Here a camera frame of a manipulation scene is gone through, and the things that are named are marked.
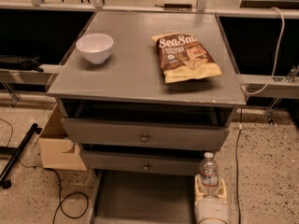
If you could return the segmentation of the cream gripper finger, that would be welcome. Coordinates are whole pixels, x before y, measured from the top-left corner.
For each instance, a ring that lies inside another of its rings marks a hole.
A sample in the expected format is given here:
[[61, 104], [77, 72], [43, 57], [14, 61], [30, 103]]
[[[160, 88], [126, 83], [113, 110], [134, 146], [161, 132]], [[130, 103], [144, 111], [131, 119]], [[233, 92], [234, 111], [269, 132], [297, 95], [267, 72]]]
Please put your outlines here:
[[225, 202], [227, 201], [227, 188], [226, 188], [225, 181], [223, 179], [221, 179], [220, 184], [217, 188], [216, 196], [219, 199], [224, 200]]
[[199, 203], [206, 197], [206, 189], [201, 182], [200, 175], [196, 175], [194, 178], [194, 202]]

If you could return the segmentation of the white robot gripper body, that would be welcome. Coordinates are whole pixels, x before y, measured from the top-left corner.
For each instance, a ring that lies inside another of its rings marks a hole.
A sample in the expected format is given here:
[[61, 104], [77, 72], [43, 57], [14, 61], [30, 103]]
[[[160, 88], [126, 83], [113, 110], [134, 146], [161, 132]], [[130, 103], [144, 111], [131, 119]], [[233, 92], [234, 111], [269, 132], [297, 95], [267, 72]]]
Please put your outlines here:
[[228, 203], [219, 197], [199, 197], [194, 202], [196, 224], [230, 224]]

